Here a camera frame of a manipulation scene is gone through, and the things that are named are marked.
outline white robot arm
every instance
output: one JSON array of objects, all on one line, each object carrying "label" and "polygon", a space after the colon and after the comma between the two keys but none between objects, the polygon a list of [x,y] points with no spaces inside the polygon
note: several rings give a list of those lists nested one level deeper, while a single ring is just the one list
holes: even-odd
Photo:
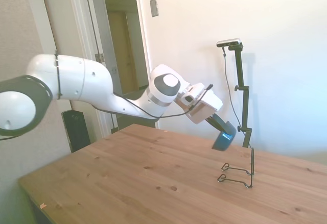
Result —
[{"label": "white robot arm", "polygon": [[222,107],[211,87],[191,85],[171,68],[159,65],[151,72],[146,91],[131,101],[113,93],[111,75],[98,62],[38,55],[30,61],[27,75],[0,82],[0,136],[16,137],[35,128],[53,99],[82,101],[101,111],[148,119],[162,118],[174,101],[192,122],[199,123]]}]

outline wooden table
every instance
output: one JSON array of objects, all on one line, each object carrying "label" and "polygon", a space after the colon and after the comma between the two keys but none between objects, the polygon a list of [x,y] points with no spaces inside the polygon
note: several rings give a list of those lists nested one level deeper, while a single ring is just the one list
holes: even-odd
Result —
[{"label": "wooden table", "polygon": [[247,189],[217,177],[225,162],[250,169],[250,149],[212,144],[132,125],[19,182],[53,223],[327,223],[327,166],[256,151]]}]

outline black metal rack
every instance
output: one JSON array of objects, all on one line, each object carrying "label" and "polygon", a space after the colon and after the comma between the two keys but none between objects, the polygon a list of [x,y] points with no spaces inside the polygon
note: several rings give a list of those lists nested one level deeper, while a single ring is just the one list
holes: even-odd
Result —
[{"label": "black metal rack", "polygon": [[233,180],[233,179],[229,179],[227,178],[227,176],[223,173],[221,174],[217,181],[218,182],[224,182],[224,181],[231,181],[231,182],[239,182],[239,183],[243,183],[245,187],[247,188],[252,188],[253,187],[253,175],[254,175],[254,148],[251,149],[251,172],[249,172],[248,170],[246,169],[240,169],[240,168],[233,168],[233,167],[230,167],[229,163],[225,163],[223,165],[223,167],[221,167],[221,170],[222,171],[226,171],[228,169],[235,169],[235,170],[242,170],[242,171],[245,171],[249,176],[251,176],[251,183],[250,185],[248,185],[247,183],[245,183],[244,181],[239,181],[239,180]]}]

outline black pole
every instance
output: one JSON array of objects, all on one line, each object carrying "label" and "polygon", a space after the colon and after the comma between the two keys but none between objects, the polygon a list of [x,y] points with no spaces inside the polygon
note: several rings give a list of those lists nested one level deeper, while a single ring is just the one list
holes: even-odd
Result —
[{"label": "black pole", "polygon": [[242,126],[241,127],[238,126],[237,129],[238,131],[245,132],[243,147],[249,147],[250,137],[252,133],[252,129],[247,127],[250,87],[244,86],[244,80],[243,80],[243,67],[242,67],[242,57],[241,57],[243,44],[239,43],[236,45],[231,45],[228,47],[228,49],[230,51],[235,51],[236,71],[237,71],[237,79],[239,84],[235,87],[235,91],[237,90],[243,91]]}]

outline wooden door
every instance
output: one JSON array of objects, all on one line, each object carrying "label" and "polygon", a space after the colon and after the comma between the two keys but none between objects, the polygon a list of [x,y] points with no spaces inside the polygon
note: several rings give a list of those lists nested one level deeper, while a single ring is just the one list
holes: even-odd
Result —
[{"label": "wooden door", "polygon": [[121,81],[122,93],[138,90],[125,12],[108,12],[114,53]]}]

